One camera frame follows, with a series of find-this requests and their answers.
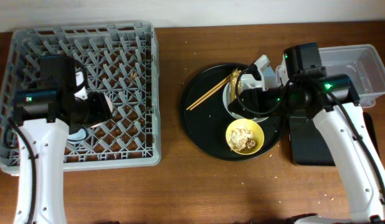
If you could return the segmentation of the pink plastic cup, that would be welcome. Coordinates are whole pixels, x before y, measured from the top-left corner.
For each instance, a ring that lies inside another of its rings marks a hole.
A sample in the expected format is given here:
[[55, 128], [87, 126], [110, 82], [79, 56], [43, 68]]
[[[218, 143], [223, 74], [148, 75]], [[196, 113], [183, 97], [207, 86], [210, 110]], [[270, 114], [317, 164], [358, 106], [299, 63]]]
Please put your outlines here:
[[90, 115], [92, 116], [91, 128], [95, 128], [112, 118], [113, 105], [104, 93], [94, 93]]

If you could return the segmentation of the blue plastic cup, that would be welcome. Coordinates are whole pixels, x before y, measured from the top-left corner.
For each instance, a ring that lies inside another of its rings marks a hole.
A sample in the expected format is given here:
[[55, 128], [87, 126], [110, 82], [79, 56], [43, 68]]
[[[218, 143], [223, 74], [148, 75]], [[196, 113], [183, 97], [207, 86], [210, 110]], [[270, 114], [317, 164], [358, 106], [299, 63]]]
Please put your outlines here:
[[88, 136], [88, 131], [85, 127], [79, 129], [76, 133], [68, 136], [67, 141], [72, 144], [77, 144], [84, 141]]

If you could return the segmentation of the yellow bowl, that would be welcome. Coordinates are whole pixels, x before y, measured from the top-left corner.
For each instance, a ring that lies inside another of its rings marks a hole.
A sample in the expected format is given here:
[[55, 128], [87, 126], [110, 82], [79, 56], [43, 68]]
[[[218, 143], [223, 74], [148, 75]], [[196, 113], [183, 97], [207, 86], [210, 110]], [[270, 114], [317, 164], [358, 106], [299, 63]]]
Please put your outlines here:
[[227, 145], [231, 151], [233, 151], [237, 154], [243, 155], [243, 156], [248, 156], [248, 155], [252, 155], [256, 152], [259, 152], [261, 150], [262, 146], [264, 145], [264, 132], [263, 132], [262, 128], [256, 122], [249, 120], [249, 119], [237, 119], [237, 120], [231, 122], [231, 124], [226, 129], [226, 133], [225, 133], [226, 142], [227, 142], [227, 134], [229, 134], [230, 131], [235, 129], [235, 128], [247, 128], [247, 129], [253, 131], [255, 138], [258, 140], [258, 145], [256, 146], [255, 149], [251, 150], [248, 153], [241, 153], [241, 152], [233, 151], [227, 143]]

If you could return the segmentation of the food scraps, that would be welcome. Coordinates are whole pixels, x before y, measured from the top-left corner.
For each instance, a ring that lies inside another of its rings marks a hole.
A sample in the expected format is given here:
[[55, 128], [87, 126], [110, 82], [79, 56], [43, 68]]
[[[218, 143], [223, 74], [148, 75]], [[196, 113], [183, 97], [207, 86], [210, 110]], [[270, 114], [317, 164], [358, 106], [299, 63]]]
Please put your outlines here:
[[256, 148], [258, 140], [253, 131], [247, 128], [235, 128], [227, 134], [227, 143], [233, 151], [248, 153]]

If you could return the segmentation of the wrapper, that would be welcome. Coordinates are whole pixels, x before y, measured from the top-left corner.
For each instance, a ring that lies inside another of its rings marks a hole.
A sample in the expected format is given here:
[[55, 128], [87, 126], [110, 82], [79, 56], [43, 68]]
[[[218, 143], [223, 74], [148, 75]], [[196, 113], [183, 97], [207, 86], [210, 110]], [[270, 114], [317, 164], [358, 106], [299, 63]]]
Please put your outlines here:
[[230, 102], [233, 102], [237, 98], [237, 96], [241, 94], [241, 91], [242, 91], [241, 82], [237, 83], [237, 79], [238, 79], [239, 75], [241, 74], [241, 72], [242, 71], [237, 68], [237, 69], [233, 70], [231, 73], [230, 82], [229, 82], [229, 85], [230, 85], [230, 91], [229, 91]]

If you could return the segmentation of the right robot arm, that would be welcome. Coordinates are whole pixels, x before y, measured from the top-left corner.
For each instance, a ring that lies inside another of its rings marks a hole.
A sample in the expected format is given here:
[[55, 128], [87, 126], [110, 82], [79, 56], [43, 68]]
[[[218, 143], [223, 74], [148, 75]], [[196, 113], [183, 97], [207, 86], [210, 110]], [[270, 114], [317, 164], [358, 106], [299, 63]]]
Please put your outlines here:
[[385, 169], [360, 97], [344, 73], [328, 75], [317, 43], [283, 52], [287, 77], [266, 78], [259, 60], [231, 77], [228, 110], [244, 118], [304, 111], [324, 139], [346, 190], [352, 223], [385, 223]]

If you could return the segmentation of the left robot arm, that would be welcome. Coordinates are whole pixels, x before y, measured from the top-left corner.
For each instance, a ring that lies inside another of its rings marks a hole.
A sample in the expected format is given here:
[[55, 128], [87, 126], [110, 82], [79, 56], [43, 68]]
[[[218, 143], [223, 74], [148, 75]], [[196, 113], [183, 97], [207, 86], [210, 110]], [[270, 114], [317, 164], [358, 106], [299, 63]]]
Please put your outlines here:
[[87, 69], [64, 55], [39, 59], [40, 77], [13, 98], [9, 126], [19, 146], [14, 223], [66, 223], [64, 152], [69, 136], [112, 118], [110, 99], [88, 92]]

